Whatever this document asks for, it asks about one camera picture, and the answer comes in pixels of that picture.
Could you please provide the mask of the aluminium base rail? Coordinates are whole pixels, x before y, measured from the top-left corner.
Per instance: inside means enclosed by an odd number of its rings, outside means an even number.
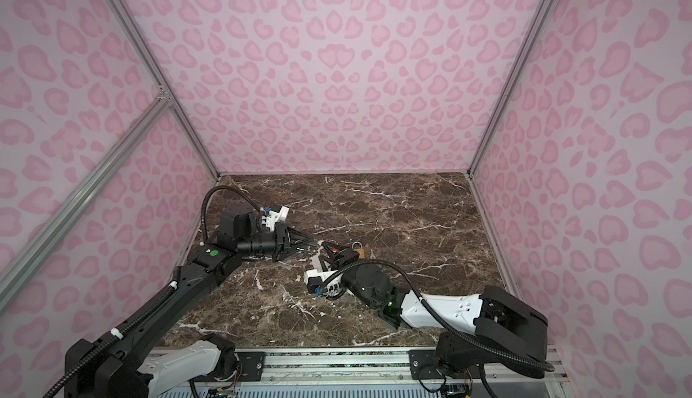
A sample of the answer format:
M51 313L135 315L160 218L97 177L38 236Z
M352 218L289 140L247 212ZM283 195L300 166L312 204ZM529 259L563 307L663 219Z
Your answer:
M258 381L221 381L187 368L163 397L565 397L569 381L554 349L556 370L543 379L488 364L448 377L434 369L433 347L237 349L265 356Z

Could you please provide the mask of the brass padlock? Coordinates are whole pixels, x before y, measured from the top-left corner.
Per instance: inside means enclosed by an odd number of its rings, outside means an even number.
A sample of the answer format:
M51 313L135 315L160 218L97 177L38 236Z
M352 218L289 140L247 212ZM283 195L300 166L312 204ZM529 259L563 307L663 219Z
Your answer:
M353 242L351 248L358 254L358 259L365 259L365 248L360 242Z

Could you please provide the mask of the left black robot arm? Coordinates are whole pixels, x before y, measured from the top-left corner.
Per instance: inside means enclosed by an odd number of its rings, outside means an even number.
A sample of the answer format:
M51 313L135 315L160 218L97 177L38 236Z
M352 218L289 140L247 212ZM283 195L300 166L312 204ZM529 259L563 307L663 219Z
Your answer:
M154 382L141 367L168 331L250 258L280 261L315 245L283 221L263 224L268 210L222 214L217 231L175 268L171 281L126 320L94 341L80 340L65 357L64 375L46 392L55 397L146 397Z

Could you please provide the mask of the diagonal aluminium frame strut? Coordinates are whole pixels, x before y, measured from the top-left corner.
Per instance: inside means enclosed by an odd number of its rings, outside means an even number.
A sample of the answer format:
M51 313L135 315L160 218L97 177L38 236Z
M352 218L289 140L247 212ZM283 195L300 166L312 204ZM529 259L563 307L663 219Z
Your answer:
M50 254L75 227L169 107L169 95L160 95L27 243L1 277L2 313L32 281Z

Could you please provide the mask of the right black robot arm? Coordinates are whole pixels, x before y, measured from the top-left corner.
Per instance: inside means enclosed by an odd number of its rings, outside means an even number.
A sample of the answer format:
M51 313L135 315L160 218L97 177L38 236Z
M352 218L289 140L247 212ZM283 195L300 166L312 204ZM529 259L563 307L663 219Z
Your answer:
M426 295L399 266L320 241L306 286L327 300L349 293L395 329L442 330L434 369L452 377L472 366L501 364L529 378L554 371L547 360L548 320L498 286L478 295Z

